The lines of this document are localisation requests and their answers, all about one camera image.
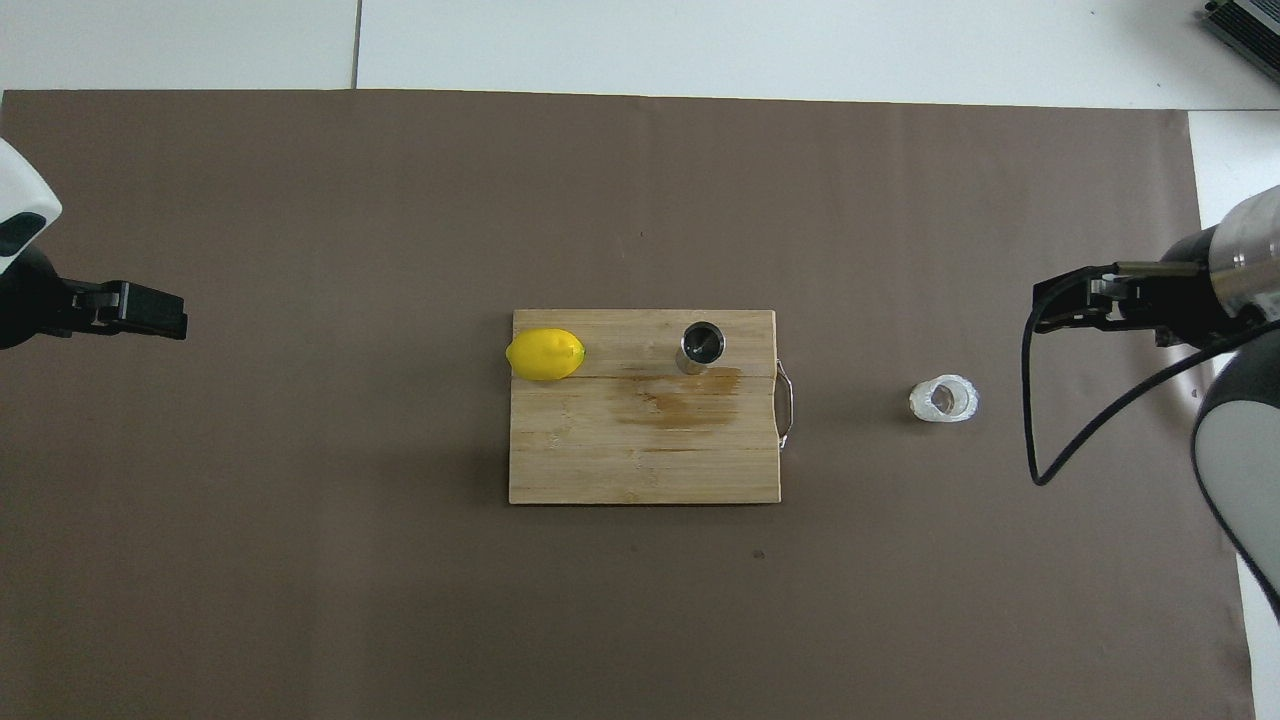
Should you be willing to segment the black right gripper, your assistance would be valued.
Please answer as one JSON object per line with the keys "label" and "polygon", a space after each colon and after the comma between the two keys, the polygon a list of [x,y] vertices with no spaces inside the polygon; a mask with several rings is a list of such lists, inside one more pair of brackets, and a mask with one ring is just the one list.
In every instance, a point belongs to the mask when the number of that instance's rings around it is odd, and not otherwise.
{"label": "black right gripper", "polygon": [[1212,225],[1187,236],[1161,258],[1164,263],[1196,263],[1199,274],[1124,278],[1124,299],[1117,302],[1121,325],[1111,318],[1116,300],[1094,291],[1097,282],[1106,284],[1106,278],[1115,275],[1117,265],[1083,266],[1034,284],[1033,333],[1152,331],[1156,346],[1167,348],[1206,347],[1243,331],[1243,320],[1226,314],[1210,281],[1207,266],[1216,231]]}

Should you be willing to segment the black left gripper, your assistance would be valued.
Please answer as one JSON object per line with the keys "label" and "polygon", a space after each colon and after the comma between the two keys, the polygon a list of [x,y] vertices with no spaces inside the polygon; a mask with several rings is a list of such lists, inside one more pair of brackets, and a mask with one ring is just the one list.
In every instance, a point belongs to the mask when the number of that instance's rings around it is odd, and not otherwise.
{"label": "black left gripper", "polygon": [[134,282],[68,284],[35,245],[20,252],[1,278],[1,350],[37,334],[70,338],[72,331],[145,334],[183,341],[189,318],[184,300]]}

